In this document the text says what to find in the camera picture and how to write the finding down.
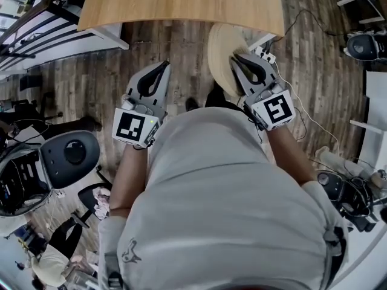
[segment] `wooden table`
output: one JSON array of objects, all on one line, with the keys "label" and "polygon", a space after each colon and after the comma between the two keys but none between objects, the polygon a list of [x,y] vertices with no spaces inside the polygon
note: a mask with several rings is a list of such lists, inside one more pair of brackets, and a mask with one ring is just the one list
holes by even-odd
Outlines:
[{"label": "wooden table", "polygon": [[281,0],[86,0],[78,30],[118,22],[166,19],[248,27],[265,32],[261,42],[284,35]]}]

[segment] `wooden floor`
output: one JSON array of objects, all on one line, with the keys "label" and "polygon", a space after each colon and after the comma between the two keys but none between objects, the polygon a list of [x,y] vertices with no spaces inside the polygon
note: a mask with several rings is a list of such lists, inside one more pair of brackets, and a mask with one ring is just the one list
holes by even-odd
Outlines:
[{"label": "wooden floor", "polygon": [[[289,27],[303,8],[311,10],[324,29],[344,33],[350,30],[346,16],[337,7],[338,0],[282,0],[285,26]],[[103,124],[97,134],[100,146],[100,163],[104,174],[113,179],[120,161],[123,145],[111,138],[114,109],[120,105],[129,78],[142,67],[169,59],[172,77],[167,94],[169,118],[184,112],[184,102],[194,96],[203,104],[211,89],[212,77],[207,63],[207,36],[210,24],[200,22],[138,22],[125,25],[125,38],[131,44],[128,51],[111,50],[58,60],[31,70],[44,77],[42,90],[18,92],[19,77],[0,85],[0,99],[40,98],[46,91],[55,91],[55,107],[64,112],[57,123],[91,115]],[[244,30],[252,43],[254,33]],[[362,65],[340,52],[342,37],[325,34],[306,12],[285,39],[272,46],[277,55],[282,76],[289,80],[303,101],[305,109],[324,128],[340,141],[343,156],[355,156],[359,146],[360,131],[350,126],[349,120],[363,120],[365,99],[362,96]],[[294,105],[301,110],[307,134],[300,144],[309,154],[323,145],[337,151],[335,141],[312,123],[294,98]],[[296,138],[305,134],[298,116],[291,129]],[[49,237],[45,228],[53,213],[52,227],[57,227],[78,208],[84,211],[77,199],[77,192],[94,182],[94,173],[65,189],[66,197],[55,200],[34,213],[34,223]],[[97,220],[89,220],[91,228],[83,232],[77,252],[97,250]]]}]

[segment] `cloth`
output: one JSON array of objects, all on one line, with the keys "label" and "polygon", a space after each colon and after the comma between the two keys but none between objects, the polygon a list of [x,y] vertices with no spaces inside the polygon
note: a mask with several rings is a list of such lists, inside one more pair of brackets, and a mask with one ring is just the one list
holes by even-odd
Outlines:
[{"label": "cloth", "polygon": [[[327,241],[348,233],[322,186],[302,186],[264,155],[241,112],[197,109],[168,121],[127,220],[99,225],[129,289],[325,289]],[[99,274],[107,289],[107,274]]]},{"label": "cloth", "polygon": [[[71,228],[73,228],[73,230],[67,237],[67,232]],[[82,236],[82,230],[82,226],[76,224],[75,220],[70,218],[55,230],[48,244],[70,259],[78,246],[80,237]]]},{"label": "cloth", "polygon": [[7,237],[28,222],[23,216],[0,218],[0,236]]},{"label": "cloth", "polygon": [[37,261],[35,257],[31,260],[34,273],[41,281],[49,286],[59,287],[66,282],[62,273],[65,271],[68,259],[51,245],[43,253],[41,259]]},{"label": "cloth", "polygon": [[97,200],[97,204],[94,206],[94,209],[96,210],[95,215],[98,219],[104,220],[110,211],[110,191],[106,188],[97,187],[93,189],[93,196],[94,199]]}]

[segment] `gray t-shirt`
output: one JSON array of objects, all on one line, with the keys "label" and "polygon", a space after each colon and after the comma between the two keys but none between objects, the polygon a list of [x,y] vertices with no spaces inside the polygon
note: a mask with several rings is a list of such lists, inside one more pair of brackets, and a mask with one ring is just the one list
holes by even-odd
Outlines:
[{"label": "gray t-shirt", "polygon": [[100,285],[113,253],[128,289],[320,289],[334,227],[348,237],[321,185],[270,164],[243,113],[197,109],[158,132],[128,219],[100,223]]}]

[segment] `wooden tabletop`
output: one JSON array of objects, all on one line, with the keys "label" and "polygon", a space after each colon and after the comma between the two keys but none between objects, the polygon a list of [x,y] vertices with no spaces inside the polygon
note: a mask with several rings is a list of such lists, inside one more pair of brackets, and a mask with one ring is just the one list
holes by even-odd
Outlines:
[{"label": "wooden tabletop", "polygon": [[78,30],[159,19],[226,22],[284,35],[281,0],[86,0]]}]

